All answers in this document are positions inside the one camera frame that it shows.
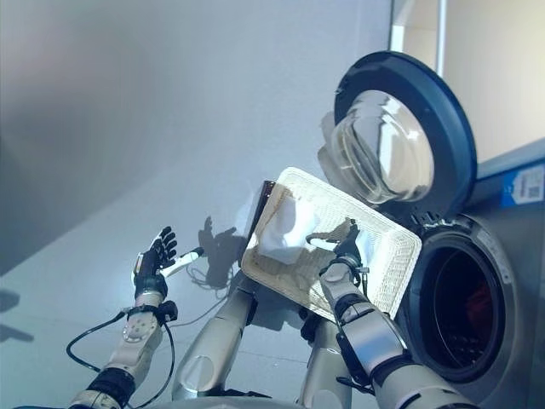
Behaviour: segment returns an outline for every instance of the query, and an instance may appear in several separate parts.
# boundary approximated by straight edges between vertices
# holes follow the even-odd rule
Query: robotic hand
[[[392,320],[354,286],[366,274],[357,246],[359,234],[352,220],[347,237],[332,249],[336,258],[320,272],[339,328],[337,342],[355,381],[339,382],[365,391],[372,385],[381,409],[476,409],[443,378],[412,360]]]
[[[123,337],[109,362],[87,389],[74,398],[70,409],[121,409],[129,403],[130,396],[146,377],[153,353],[163,338],[161,326],[176,320],[178,315],[178,309],[172,301],[164,302],[168,293],[165,278],[204,252],[196,248],[174,259],[176,244],[174,232],[166,227],[147,251],[139,253],[133,271],[135,305],[133,308],[124,308],[112,321],[128,315]],[[165,329],[172,338],[169,328],[165,326]]]

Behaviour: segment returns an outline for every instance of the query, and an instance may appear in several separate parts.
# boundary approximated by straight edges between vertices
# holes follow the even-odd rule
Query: white towel
[[[310,203],[285,197],[263,229],[257,251],[283,264],[294,264],[305,248],[307,236],[318,224]]]

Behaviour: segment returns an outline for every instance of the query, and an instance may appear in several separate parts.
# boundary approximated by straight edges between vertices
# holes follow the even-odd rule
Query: white wall
[[[394,1],[390,49],[412,55],[435,70],[438,7],[438,0]]]
[[[459,98],[479,162],[543,138],[545,2],[447,2],[444,80]]]
[[[88,384],[66,342],[130,304],[160,227],[181,250],[207,216],[241,234],[264,179],[321,175],[320,119],[346,69],[387,47],[389,14],[382,0],[2,1],[0,258],[20,301],[0,310],[1,407],[63,406]],[[215,302],[184,274],[169,294],[182,320]],[[178,359],[202,324],[175,330]],[[116,331],[77,351],[104,363]],[[250,327],[242,350],[228,386],[298,394],[298,330]],[[168,359],[162,346],[134,403]]]

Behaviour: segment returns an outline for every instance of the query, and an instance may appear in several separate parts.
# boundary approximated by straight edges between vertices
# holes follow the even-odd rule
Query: white basket
[[[284,170],[278,178],[244,252],[244,273],[316,314],[334,319],[318,280],[318,272],[333,258],[332,252],[306,245],[297,262],[291,265],[257,252],[263,228],[286,196],[304,199],[313,205],[319,217],[315,233],[344,239],[348,220],[355,219],[358,227],[370,234],[374,250],[367,295],[381,311],[394,317],[422,247],[420,238],[352,196],[297,168]]]

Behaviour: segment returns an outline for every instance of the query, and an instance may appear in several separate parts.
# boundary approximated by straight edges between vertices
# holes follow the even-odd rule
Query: blue label
[[[545,199],[545,164],[507,173],[503,178],[502,207],[526,205]]]

